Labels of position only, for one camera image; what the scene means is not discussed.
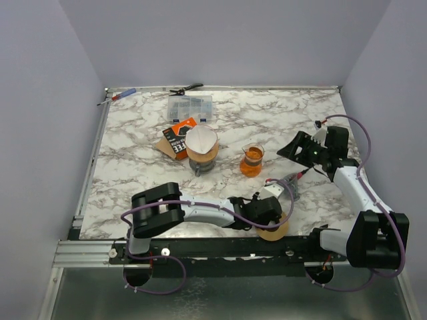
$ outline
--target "gray wall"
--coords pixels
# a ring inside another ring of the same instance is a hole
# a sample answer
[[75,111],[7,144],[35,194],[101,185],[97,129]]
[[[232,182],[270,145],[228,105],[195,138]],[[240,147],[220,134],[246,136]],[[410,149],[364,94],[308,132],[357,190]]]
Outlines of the gray wall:
[[0,7],[0,319],[36,319],[105,92],[57,0]]
[[[392,208],[410,218],[407,270],[425,318],[426,12],[426,0],[393,0],[342,91],[347,112],[372,136],[370,182]],[[364,141],[362,135],[356,138]]]
[[108,87],[342,85],[390,0],[59,0]]

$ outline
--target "white marble surface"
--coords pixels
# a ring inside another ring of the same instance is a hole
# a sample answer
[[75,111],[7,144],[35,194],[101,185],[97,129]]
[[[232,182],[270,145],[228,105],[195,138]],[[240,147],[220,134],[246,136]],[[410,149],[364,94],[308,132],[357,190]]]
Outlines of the white marble surface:
[[[131,196],[162,183],[175,181],[183,192],[211,199],[251,197],[268,177],[281,178],[304,169],[276,155],[299,130],[315,132],[313,122],[344,113],[336,90],[194,91],[212,95],[220,152],[212,172],[195,177],[188,159],[175,161],[155,148],[165,120],[165,92],[136,93],[113,103],[97,159],[80,239],[123,237],[126,224],[120,215],[130,208]],[[346,119],[333,123],[350,128]],[[266,151],[263,169],[255,178],[240,173],[241,147],[258,142]],[[358,158],[350,130],[349,156]],[[324,176],[309,171],[299,181],[301,198],[290,218],[289,235],[306,235],[314,227],[348,227],[354,215],[340,190]],[[284,211],[289,201],[281,199]],[[182,223],[160,237],[253,236],[251,231],[221,229],[205,223]]]

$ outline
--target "orange liquid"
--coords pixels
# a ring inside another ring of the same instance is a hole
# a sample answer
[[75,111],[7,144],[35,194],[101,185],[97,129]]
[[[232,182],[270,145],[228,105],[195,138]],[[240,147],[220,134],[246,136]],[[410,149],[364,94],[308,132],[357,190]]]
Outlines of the orange liquid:
[[262,151],[258,148],[251,147],[246,151],[245,157],[240,161],[240,171],[246,177],[256,177],[261,172],[262,164],[250,165],[256,163],[262,158]]

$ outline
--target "glass beaker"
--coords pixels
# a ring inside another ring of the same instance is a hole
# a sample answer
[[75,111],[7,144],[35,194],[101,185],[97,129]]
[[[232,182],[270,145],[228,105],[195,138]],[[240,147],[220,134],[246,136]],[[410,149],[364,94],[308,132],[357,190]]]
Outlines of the glass beaker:
[[242,147],[245,156],[240,161],[240,171],[246,177],[256,177],[261,172],[264,148],[259,143],[250,143]]

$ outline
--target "wire cutters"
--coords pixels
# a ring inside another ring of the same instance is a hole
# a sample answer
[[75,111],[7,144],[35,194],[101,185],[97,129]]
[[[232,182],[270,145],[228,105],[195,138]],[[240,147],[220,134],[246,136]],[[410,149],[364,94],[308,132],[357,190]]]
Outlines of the wire cutters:
[[188,87],[181,88],[179,90],[169,90],[171,95],[185,95],[185,90],[192,90],[194,88],[203,87],[203,83],[194,83],[193,85],[189,85]]

